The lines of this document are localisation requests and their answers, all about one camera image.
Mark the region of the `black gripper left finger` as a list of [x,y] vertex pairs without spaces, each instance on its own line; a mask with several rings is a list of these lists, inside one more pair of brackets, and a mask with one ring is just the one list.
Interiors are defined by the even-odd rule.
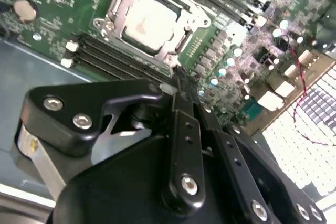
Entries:
[[162,137],[162,201],[173,214],[197,212],[205,202],[201,133],[184,72],[175,67],[168,85],[132,79],[29,90],[20,115],[20,151],[54,200],[80,173]]

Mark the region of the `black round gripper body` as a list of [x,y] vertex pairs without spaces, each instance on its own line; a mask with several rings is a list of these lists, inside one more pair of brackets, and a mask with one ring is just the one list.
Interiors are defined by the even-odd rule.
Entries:
[[213,157],[203,154],[206,199],[195,214],[175,216],[163,203],[166,140],[151,137],[74,177],[49,223],[234,223]]

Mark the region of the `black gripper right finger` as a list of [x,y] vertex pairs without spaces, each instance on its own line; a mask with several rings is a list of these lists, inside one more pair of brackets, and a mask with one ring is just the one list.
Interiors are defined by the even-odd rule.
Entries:
[[201,126],[202,146],[211,149],[217,184],[233,223],[326,223],[313,200],[291,181],[247,133],[233,123],[222,128],[197,95],[195,79],[183,73]]

